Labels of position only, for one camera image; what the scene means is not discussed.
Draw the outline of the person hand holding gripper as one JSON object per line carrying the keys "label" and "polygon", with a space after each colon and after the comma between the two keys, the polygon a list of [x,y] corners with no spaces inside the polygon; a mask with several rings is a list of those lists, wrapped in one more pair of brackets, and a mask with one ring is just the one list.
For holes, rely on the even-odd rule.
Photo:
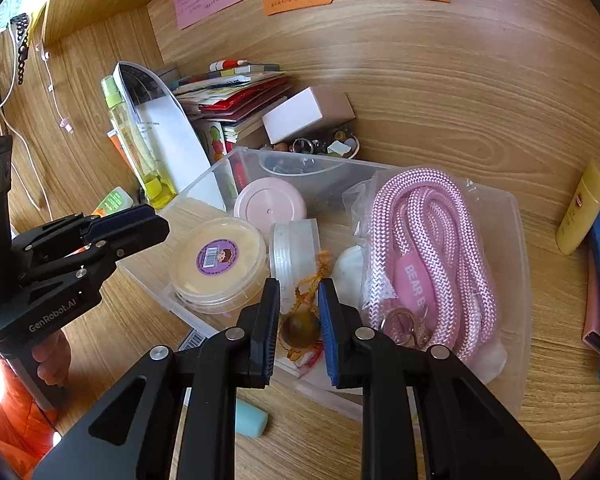
{"label": "person hand holding gripper", "polygon": [[68,378],[71,364],[71,347],[62,330],[51,334],[31,350],[38,366],[38,378],[48,386],[61,387]]}

